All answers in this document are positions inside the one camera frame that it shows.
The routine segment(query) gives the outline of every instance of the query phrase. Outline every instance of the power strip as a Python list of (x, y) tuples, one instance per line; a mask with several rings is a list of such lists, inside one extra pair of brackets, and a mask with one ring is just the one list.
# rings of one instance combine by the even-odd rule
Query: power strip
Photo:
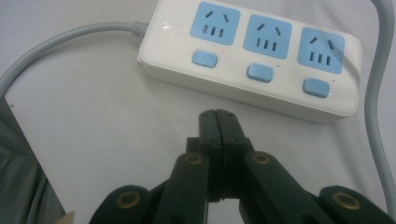
[(317, 123), (359, 101), (356, 37), (220, 2), (162, 0), (139, 62), (156, 79)]

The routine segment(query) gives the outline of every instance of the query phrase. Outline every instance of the cable strain relief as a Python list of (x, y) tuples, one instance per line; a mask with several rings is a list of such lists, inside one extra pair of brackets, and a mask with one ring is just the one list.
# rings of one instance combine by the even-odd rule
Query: cable strain relief
[(148, 23), (144, 23), (141, 21), (134, 21), (132, 23), (132, 34), (137, 37), (143, 38), (146, 34), (148, 27), (149, 27)]

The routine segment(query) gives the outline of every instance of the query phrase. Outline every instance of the cable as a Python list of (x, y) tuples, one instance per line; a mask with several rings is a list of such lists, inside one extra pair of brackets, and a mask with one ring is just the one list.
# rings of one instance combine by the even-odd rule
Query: cable
[(69, 40), (81, 37), (83, 35), (89, 35), (104, 31), (127, 31), (138, 37), (143, 37), (147, 31), (148, 26), (148, 24), (140, 21), (135, 21), (133, 23), (103, 22), (82, 26), (77, 29), (57, 35), (26, 52), (8, 68), (3, 76), (0, 77), (0, 99), (5, 96), (8, 87), (11, 85), (12, 81), (20, 74), (20, 72), (24, 68), (40, 58), (49, 50), (56, 48)]
[(364, 100), (364, 118), (370, 148), (385, 194), (389, 216), (396, 220), (396, 186), (389, 168), (378, 127), (378, 95), (387, 65), (395, 25), (391, 0), (371, 0), (375, 5), (379, 20), (379, 35), (373, 66), (370, 72)]

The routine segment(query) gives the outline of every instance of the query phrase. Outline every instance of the dark cloth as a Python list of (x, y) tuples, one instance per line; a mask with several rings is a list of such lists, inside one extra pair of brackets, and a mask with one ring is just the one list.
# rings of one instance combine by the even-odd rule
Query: dark cloth
[(0, 223), (50, 224), (64, 210), (35, 154), (0, 100)]

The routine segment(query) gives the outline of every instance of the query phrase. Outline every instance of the blue switch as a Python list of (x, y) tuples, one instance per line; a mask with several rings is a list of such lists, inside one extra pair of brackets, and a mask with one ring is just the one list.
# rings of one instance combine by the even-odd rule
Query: blue switch
[(322, 80), (308, 78), (304, 81), (303, 91), (309, 95), (326, 98), (330, 93), (330, 85)]
[(218, 62), (218, 56), (216, 56), (214, 53), (196, 50), (192, 55), (192, 62), (201, 66), (213, 68)]
[(273, 78), (274, 71), (271, 67), (253, 63), (247, 69), (247, 76), (261, 82), (270, 82)]

